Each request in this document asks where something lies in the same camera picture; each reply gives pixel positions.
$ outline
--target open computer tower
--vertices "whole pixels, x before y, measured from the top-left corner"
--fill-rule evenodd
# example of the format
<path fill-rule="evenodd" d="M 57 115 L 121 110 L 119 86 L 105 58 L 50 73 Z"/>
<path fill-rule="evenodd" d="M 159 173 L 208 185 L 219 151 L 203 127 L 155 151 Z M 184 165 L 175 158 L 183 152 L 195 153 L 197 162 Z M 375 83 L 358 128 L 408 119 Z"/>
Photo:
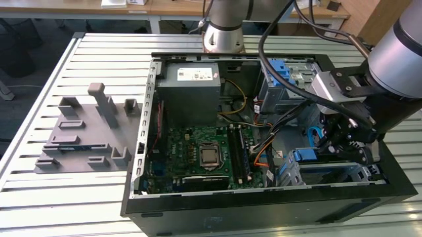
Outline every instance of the open computer tower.
<path fill-rule="evenodd" d="M 253 146 L 304 101 L 273 81 L 256 55 L 152 57 L 121 206 L 148 236 L 343 222 L 416 194 L 383 142 L 380 162 L 368 166 L 316 157 L 312 104 L 255 161 Z M 301 89 L 334 69 L 326 55 L 268 58 Z"/>

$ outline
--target yellow wire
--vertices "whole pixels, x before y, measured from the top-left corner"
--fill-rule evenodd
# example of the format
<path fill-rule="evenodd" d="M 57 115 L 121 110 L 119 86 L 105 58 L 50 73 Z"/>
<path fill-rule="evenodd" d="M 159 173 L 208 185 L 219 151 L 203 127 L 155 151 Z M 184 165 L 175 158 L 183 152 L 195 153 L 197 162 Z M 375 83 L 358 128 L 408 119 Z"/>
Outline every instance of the yellow wire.
<path fill-rule="evenodd" d="M 228 82 L 237 88 L 237 90 L 240 91 L 240 93 L 241 93 L 241 95 L 243 95 L 243 105 L 241 105 L 240 109 L 237 109 L 237 110 L 235 110 L 235 111 L 219 112 L 219 113 L 217 113 L 219 115 L 232 115 L 232 114 L 240 112 L 240 111 L 244 109 L 244 107 L 245 107 L 245 102 L 247 102 L 247 98 L 245 98 L 244 92 L 243 92 L 243 90 L 240 89 L 240 87 L 236 85 L 236 83 L 233 83 L 233 82 L 232 82 L 231 80 L 228 80 L 228 79 L 225 79 L 225 81 L 228 81 Z"/>

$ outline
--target black cable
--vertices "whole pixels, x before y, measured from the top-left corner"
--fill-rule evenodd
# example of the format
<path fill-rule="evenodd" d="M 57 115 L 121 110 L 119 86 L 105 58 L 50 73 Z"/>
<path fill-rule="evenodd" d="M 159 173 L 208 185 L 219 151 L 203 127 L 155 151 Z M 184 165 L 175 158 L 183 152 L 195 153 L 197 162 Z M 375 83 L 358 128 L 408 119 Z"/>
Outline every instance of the black cable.
<path fill-rule="evenodd" d="M 12 142 L 12 139 L 0 138 L 0 142 Z"/>
<path fill-rule="evenodd" d="M 314 18 L 314 4 L 312 4 L 312 0 L 310 0 L 310 18 L 311 18 L 311 22 L 315 24 L 315 18 Z M 335 42 L 335 43 L 342 43 L 342 44 L 347 44 L 347 45 L 354 45 L 348 40 L 346 39 L 336 39 L 336 38 L 332 38 L 332 37 L 328 37 L 328 36 L 324 36 L 323 34 L 320 34 L 318 32 L 318 30 L 312 27 L 312 30 L 315 32 L 315 34 L 318 35 L 319 38 L 322 38 L 323 40 L 327 40 L 327 41 L 331 41 L 331 42 Z M 372 45 L 368 45 L 368 44 L 364 44 L 364 47 L 367 49 L 371 49 L 372 48 Z"/>
<path fill-rule="evenodd" d="M 207 0 L 204 0 L 204 3 L 203 3 L 203 17 L 205 16 L 205 2 Z"/>
<path fill-rule="evenodd" d="M 332 101 L 311 94 L 310 92 L 307 92 L 306 90 L 301 90 L 299 87 L 296 87 L 295 85 L 292 85 L 283 77 L 281 75 L 276 72 L 276 70 L 273 69 L 273 67 L 269 64 L 269 61 L 264 55 L 264 40 L 268 37 L 268 34 L 271 32 L 271 30 L 273 29 L 279 19 L 281 18 L 281 16 L 284 15 L 289 5 L 292 4 L 292 2 L 295 2 L 293 0 L 289 0 L 289 2 L 287 3 L 287 5 L 284 6 L 280 14 L 277 15 L 277 17 L 275 18 L 275 20 L 271 22 L 267 30 L 263 33 L 261 39 L 259 40 L 259 45 L 257 45 L 257 53 L 259 53 L 259 58 L 261 60 L 263 63 L 263 67 L 264 69 L 268 70 L 269 74 L 273 76 L 275 80 L 295 94 L 300 95 L 303 98 L 314 101 L 316 104 L 323 105 L 324 107 L 332 109 L 334 111 L 336 111 L 338 113 L 343 114 L 346 117 L 351 118 L 362 127 L 364 128 L 371 128 L 371 123 L 370 121 L 362 117 L 360 115 L 355 114 L 352 111 L 350 111 L 348 109 L 346 109 L 343 106 L 340 106 L 339 104 L 334 103 Z"/>
<path fill-rule="evenodd" d="M 304 109 L 304 107 L 307 105 L 310 105 L 312 102 L 311 101 L 304 101 L 301 102 L 299 105 L 296 105 L 295 107 L 292 107 L 276 120 L 276 122 L 273 123 L 269 132 L 272 132 L 280 125 L 281 123 L 284 123 L 284 121 L 287 119 L 291 118 L 291 116 L 296 117 L 296 115 L 301 112 L 301 110 Z"/>
<path fill-rule="evenodd" d="M 204 24 L 205 24 L 205 21 L 207 21 L 207 17 L 208 17 L 208 15 L 209 15 L 209 10 L 211 10 L 211 7 L 212 7 L 212 3 L 213 3 L 213 0 L 209 1 L 209 5 L 208 5 L 208 8 L 207 8 L 207 11 L 205 11 L 205 13 L 203 14 L 201 20 L 199 21 L 199 22 L 203 21 Z M 193 31 L 196 31 L 196 30 L 200 31 L 201 27 L 203 27 L 203 26 L 197 26 L 197 28 L 192 29 L 187 34 L 189 35 L 189 34 L 191 34 Z"/>
<path fill-rule="evenodd" d="M 311 25 L 314 28 L 320 29 L 320 30 L 323 30 L 323 31 L 328 31 L 328 32 L 331 32 L 331 33 L 336 33 L 336 34 L 339 34 L 339 35 L 343 35 L 344 37 L 348 37 L 348 36 L 350 36 L 350 34 L 348 34 L 347 32 L 344 32 L 344 31 L 335 30 L 335 29 L 330 29 L 330 28 L 327 28 L 327 27 L 323 27 L 323 26 L 316 25 L 315 23 L 312 23 L 312 22 L 306 18 L 306 16 L 303 15 L 303 13 L 301 13 L 301 11 L 300 11 L 300 9 L 299 9 L 296 0 L 293 0 L 293 5 L 295 5 L 295 9 L 296 9 L 297 15 L 300 16 L 301 20 L 303 20 L 308 25 Z"/>

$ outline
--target sticker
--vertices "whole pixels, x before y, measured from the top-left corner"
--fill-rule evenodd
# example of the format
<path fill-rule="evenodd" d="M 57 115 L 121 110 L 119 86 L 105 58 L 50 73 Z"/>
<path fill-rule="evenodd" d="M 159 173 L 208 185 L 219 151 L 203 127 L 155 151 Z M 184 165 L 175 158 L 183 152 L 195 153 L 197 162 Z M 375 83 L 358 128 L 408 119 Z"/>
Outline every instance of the sticker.
<path fill-rule="evenodd" d="M 128 11 L 129 13 L 135 13 L 135 14 L 147 14 L 148 12 L 145 11 Z"/>
<path fill-rule="evenodd" d="M 265 171 L 265 176 L 268 177 L 271 181 L 273 180 L 273 174 L 269 170 Z"/>
<path fill-rule="evenodd" d="M 334 15 L 332 18 L 343 18 L 347 19 L 348 16 L 339 16 L 339 15 Z"/>
<path fill-rule="evenodd" d="M 211 68 L 179 68 L 177 80 L 212 80 Z"/>
<path fill-rule="evenodd" d="M 61 150 L 61 151 L 73 151 L 74 148 L 72 148 L 72 147 L 60 147 L 58 150 Z"/>
<path fill-rule="evenodd" d="M 259 105 L 253 105 L 253 111 L 255 111 L 256 114 L 259 114 L 259 112 L 260 112 L 260 107 L 259 107 Z"/>
<path fill-rule="evenodd" d="M 283 158 L 283 151 L 276 151 L 276 154 L 280 158 Z"/>
<path fill-rule="evenodd" d="M 289 77 L 291 77 L 291 79 L 303 79 L 303 76 L 301 76 L 300 73 L 297 73 L 297 74 L 291 74 Z"/>

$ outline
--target white table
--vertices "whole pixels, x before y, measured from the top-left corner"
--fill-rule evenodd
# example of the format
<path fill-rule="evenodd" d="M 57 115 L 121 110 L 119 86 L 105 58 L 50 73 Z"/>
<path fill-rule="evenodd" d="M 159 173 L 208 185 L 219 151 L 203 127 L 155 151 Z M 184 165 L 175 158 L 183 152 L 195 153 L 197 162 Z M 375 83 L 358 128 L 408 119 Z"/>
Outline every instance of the white table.
<path fill-rule="evenodd" d="M 245 51 L 256 53 L 259 37 L 244 37 Z M 265 51 L 320 53 L 336 67 L 358 65 L 362 57 L 351 46 L 316 38 L 269 37 Z M 125 172 L 42 174 L 32 172 L 50 135 L 57 104 L 65 95 L 95 103 L 89 83 L 105 84 L 105 94 L 121 103 L 143 101 L 151 52 L 200 52 L 199 36 L 85 34 L 72 39 L 26 119 L 0 161 L 0 236 L 141 237 L 120 217 Z M 422 116 L 415 114 L 386 135 L 386 143 L 416 190 L 422 193 Z M 346 223 L 228 233 L 263 237 L 311 233 L 331 236 L 420 236 L 422 195 L 382 206 Z"/>

